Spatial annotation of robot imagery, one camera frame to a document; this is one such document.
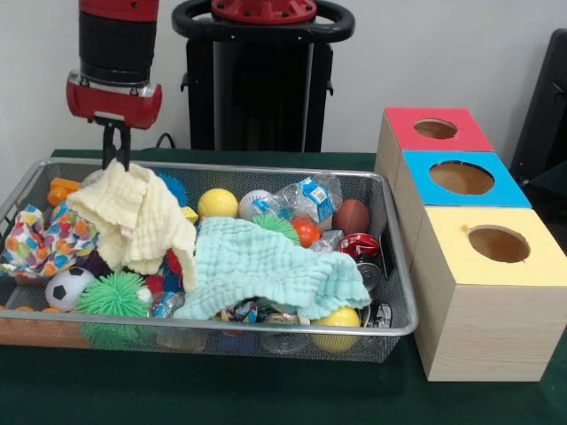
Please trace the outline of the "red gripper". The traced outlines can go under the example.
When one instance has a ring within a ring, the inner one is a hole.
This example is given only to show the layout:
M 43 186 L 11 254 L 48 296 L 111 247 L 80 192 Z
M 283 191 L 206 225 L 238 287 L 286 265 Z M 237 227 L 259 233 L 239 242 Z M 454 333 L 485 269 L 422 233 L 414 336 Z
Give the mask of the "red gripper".
M 73 116 L 103 121 L 103 169 L 116 157 L 114 124 L 120 126 L 119 162 L 129 170 L 131 128 L 148 129 L 157 120 L 162 104 L 160 84 L 143 87 L 114 87 L 87 80 L 81 73 L 70 73 L 66 82 L 66 101 Z

